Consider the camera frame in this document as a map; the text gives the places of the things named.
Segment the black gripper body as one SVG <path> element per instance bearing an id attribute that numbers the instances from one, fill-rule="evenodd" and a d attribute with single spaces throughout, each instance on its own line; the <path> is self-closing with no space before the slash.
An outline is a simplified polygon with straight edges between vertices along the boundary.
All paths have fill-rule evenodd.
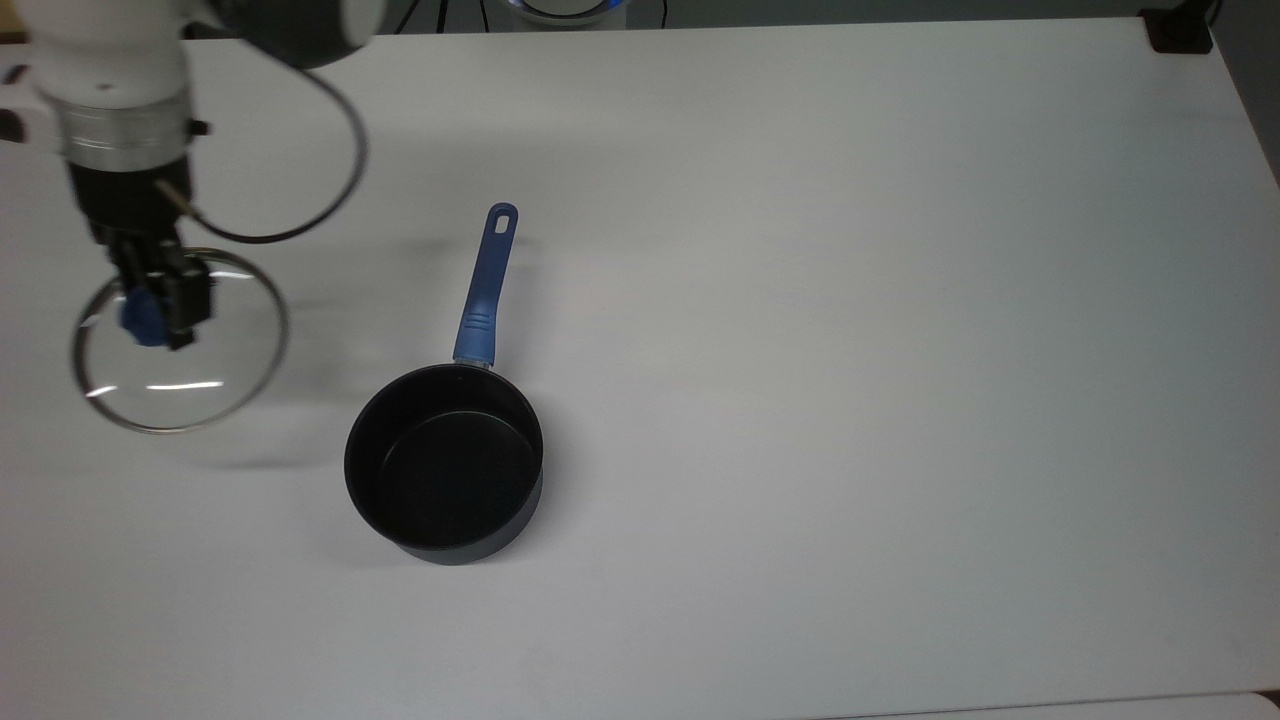
<path id="1" fill-rule="evenodd" d="M 157 187 L 161 181 L 184 200 L 193 196 L 189 160 L 179 158 L 146 170 L 110 172 L 67 161 L 76 204 L 93 241 L 111 251 L 119 240 L 182 243 L 179 210 Z"/>

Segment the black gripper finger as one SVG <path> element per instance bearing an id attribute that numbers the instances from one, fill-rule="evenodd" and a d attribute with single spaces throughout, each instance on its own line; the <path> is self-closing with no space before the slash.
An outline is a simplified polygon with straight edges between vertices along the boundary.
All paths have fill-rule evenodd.
<path id="1" fill-rule="evenodd" d="M 152 293 L 151 270 L 154 246 L 151 243 L 110 243 L 108 259 L 116 272 L 120 295 L 128 299 L 138 292 Z"/>
<path id="2" fill-rule="evenodd" d="M 196 342 L 196 327 L 212 318 L 210 265 L 193 249 L 160 245 L 160 309 L 170 351 Z"/>

